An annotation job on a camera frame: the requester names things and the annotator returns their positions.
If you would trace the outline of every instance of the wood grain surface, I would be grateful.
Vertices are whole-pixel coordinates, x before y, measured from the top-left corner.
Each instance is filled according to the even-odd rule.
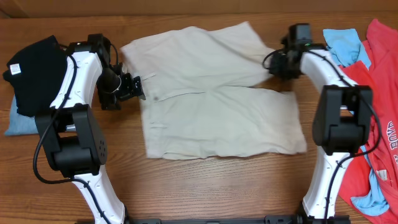
[[[288,26],[298,22],[311,23],[315,41],[324,42],[325,28],[356,28],[360,38],[365,39],[367,26],[374,18],[398,28],[394,12],[2,19],[0,68],[4,71],[6,62],[21,48],[50,35],[68,44],[101,32],[121,47],[168,30],[188,26],[215,30],[249,21],[268,46],[278,48]],[[95,95],[93,111],[109,144],[108,175],[129,213],[134,218],[168,220],[294,213],[309,188],[315,166],[311,125],[318,93],[306,77],[287,84],[272,79],[263,87],[296,92],[307,153],[192,161],[146,159],[138,100],[122,103],[121,111],[101,111]],[[66,224],[91,220],[91,212],[73,184],[45,185],[34,177],[32,157],[37,135],[2,135],[9,124],[12,96],[12,86],[0,79],[0,223]],[[39,171],[47,179],[62,177],[50,169],[43,150]],[[336,212],[351,215],[353,223],[367,223],[340,198]]]

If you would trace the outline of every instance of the clothing tag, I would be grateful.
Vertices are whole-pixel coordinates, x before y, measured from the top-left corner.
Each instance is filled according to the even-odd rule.
[[[11,70],[11,75],[17,75],[20,74],[21,72],[19,64],[10,65],[10,70]]]
[[[380,179],[387,180],[387,170],[377,170],[376,172]]]

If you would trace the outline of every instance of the blue towel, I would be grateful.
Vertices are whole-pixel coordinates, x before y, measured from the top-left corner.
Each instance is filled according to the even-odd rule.
[[[21,135],[21,134],[37,134],[35,118],[20,115],[17,113],[17,101],[12,99],[10,110],[10,125],[8,130],[4,133],[6,136]]]
[[[328,44],[327,49],[337,65],[348,67],[360,60],[369,69],[372,62],[355,29],[324,29],[323,36]]]
[[[366,151],[364,146],[361,146],[362,151]],[[368,155],[365,155],[365,159],[370,165]],[[390,206],[381,192],[380,185],[377,182],[376,174],[373,169],[369,174],[369,182],[371,184],[370,192],[363,197],[351,197],[353,205],[365,215],[378,216],[386,212]]]

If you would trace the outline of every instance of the black cable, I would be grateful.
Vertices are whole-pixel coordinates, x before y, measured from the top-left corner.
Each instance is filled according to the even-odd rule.
[[[47,137],[47,135],[49,133],[49,129],[54,124],[54,121],[57,118],[58,114],[60,113],[60,110],[65,106],[66,102],[68,101],[70,92],[72,91],[72,87],[73,87],[73,84],[74,84],[75,79],[76,79],[77,69],[78,69],[78,66],[76,64],[76,60],[73,58],[72,55],[68,55],[68,56],[70,57],[70,59],[73,62],[72,80],[70,81],[68,90],[67,90],[67,92],[66,92],[66,94],[64,96],[64,99],[61,102],[61,105],[55,111],[55,113],[54,113],[49,125],[46,127],[42,137],[40,138],[39,142],[37,143],[35,154],[33,156],[33,172],[34,172],[36,178],[38,178],[39,181],[41,181],[41,182],[43,182],[45,184],[62,184],[62,183],[73,182],[73,181],[83,184],[84,187],[87,188],[87,190],[89,191],[89,193],[91,195],[91,198],[94,201],[95,207],[97,208],[100,217],[103,218],[107,224],[111,224],[111,222],[105,216],[104,211],[102,211],[100,205],[98,204],[98,201],[97,201],[97,199],[95,197],[95,194],[94,194],[93,190],[91,189],[91,187],[89,186],[89,184],[87,182],[85,182],[84,180],[81,180],[81,179],[77,179],[77,178],[70,178],[70,179],[63,179],[63,180],[46,180],[39,174],[39,171],[37,170],[37,158],[39,156],[40,148],[43,145],[43,141]]]
[[[267,69],[267,70],[269,70],[270,67],[269,67],[269,68],[266,67],[266,60],[267,60],[269,57],[271,57],[271,56],[273,56],[274,54],[279,53],[279,52],[281,52],[281,51],[283,51],[283,49],[274,50],[273,52],[269,53],[269,54],[264,58],[264,60],[262,61],[262,67],[265,68],[265,69]]]
[[[283,51],[283,49],[275,50],[275,51],[271,52],[269,55],[267,55],[267,56],[264,58],[264,60],[262,61],[262,66],[263,66],[263,68],[269,69],[269,68],[266,68],[266,66],[265,66],[265,64],[264,64],[265,61],[266,61],[271,55],[274,55],[274,54],[279,53],[279,52],[281,52],[281,51]],[[349,84],[349,83],[344,79],[344,77],[340,74],[340,72],[337,70],[337,68],[336,68],[325,56],[322,56],[322,55],[320,55],[320,54],[318,54],[318,53],[316,53],[316,52],[312,52],[312,51],[309,51],[309,50],[306,51],[306,53],[310,53],[310,54],[316,55],[317,57],[322,58],[324,61],[326,61],[326,62],[332,67],[332,69],[335,71],[335,73],[337,74],[337,76],[340,78],[340,81],[342,81],[345,85],[347,85],[347,86],[349,86],[349,87],[352,87],[351,84]],[[377,149],[377,147],[379,146],[379,143],[380,143],[380,141],[381,141],[381,138],[382,138],[381,124],[380,124],[379,117],[377,116],[375,110],[373,109],[372,105],[370,105],[368,102],[366,102],[366,101],[364,100],[364,98],[362,97],[362,95],[359,94],[358,97],[359,97],[360,100],[362,100],[362,101],[365,103],[366,107],[368,107],[368,109],[371,111],[371,114],[373,115],[374,119],[376,120],[377,131],[378,131],[379,136],[377,137],[377,140],[376,140],[375,145],[374,145],[370,150],[368,150],[368,151],[366,151],[366,152],[361,152],[361,153],[356,153],[356,154],[350,155],[350,156],[348,156],[348,157],[342,159],[340,162],[337,163],[337,167],[336,167],[335,171],[333,172],[333,175],[332,175],[332,177],[331,177],[331,179],[330,179],[329,188],[328,188],[328,193],[327,193],[327,195],[326,195],[326,206],[325,206],[326,209],[325,209],[324,222],[327,222],[327,219],[328,219],[328,210],[329,210],[329,203],[330,203],[330,194],[331,194],[331,189],[332,189],[332,186],[333,186],[333,181],[334,181],[335,178],[336,178],[336,174],[337,174],[337,172],[338,172],[338,169],[341,167],[341,165],[342,165],[345,161],[347,161],[347,160],[349,160],[349,159],[353,159],[353,158],[359,157],[359,156],[365,156],[365,155],[367,155],[367,154],[369,154],[369,153],[372,153],[374,150]]]
[[[114,52],[116,53],[116,66],[118,66],[118,65],[119,65],[119,54],[118,54],[118,50],[116,49],[116,47],[115,47],[113,44],[111,44],[111,46],[113,47]]]

